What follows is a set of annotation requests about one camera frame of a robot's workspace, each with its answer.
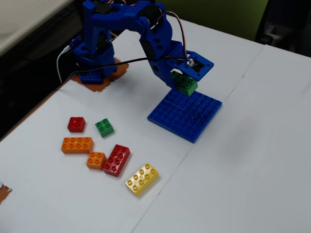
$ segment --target green brick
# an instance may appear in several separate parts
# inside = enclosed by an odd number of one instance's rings
[[[178,87],[178,91],[186,96],[191,96],[192,93],[198,88],[198,82],[187,75],[173,71],[172,77]]]
[[[113,127],[107,118],[96,123],[95,126],[98,129],[102,137],[105,137],[108,134],[111,134],[114,132]]]

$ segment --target orange brick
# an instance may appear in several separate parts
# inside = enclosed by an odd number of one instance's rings
[[[89,154],[86,165],[90,169],[102,170],[105,160],[106,160],[106,156],[104,153],[91,152]]]
[[[65,137],[62,145],[64,154],[90,153],[93,148],[91,137]]]

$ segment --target blue robotic arm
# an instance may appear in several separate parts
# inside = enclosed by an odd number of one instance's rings
[[[214,66],[199,54],[187,51],[181,42],[173,41],[173,30],[166,18],[165,7],[161,3],[153,5],[148,0],[140,0],[135,5],[110,4],[105,0],[86,0],[84,41],[81,37],[70,43],[77,62],[87,69],[114,64],[114,50],[111,30],[130,30],[141,34],[140,43],[156,76],[172,89],[178,90],[171,71],[182,73],[200,81]],[[102,83],[115,67],[80,74],[83,83]]]

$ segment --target blue lego plate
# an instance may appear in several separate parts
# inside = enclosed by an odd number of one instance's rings
[[[88,73],[80,73],[80,80],[84,84],[103,84],[100,71],[89,71]]]
[[[188,97],[171,90],[148,120],[194,143],[222,104],[197,91]]]

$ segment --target white table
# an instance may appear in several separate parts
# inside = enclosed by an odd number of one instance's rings
[[[0,56],[73,0],[1,0]]]
[[[311,232],[310,74],[264,47],[134,233]]]
[[[170,18],[174,39],[179,26]],[[198,91],[225,101],[262,45],[183,22],[188,50],[216,65],[199,83]],[[125,32],[114,42],[116,57],[143,57],[139,35]],[[169,88],[147,62],[133,63],[126,74],[101,93],[68,82],[0,143],[0,180],[13,192],[0,206],[0,232],[131,232],[192,144],[149,122],[147,116]],[[86,119],[84,133],[67,130],[72,116]],[[108,118],[116,133],[102,139],[94,123]],[[213,122],[205,134],[213,135]],[[115,144],[131,155],[118,178],[89,170],[87,155],[64,155],[64,137],[91,136],[94,151],[109,156]],[[159,171],[159,179],[136,198],[124,182],[144,163]]]

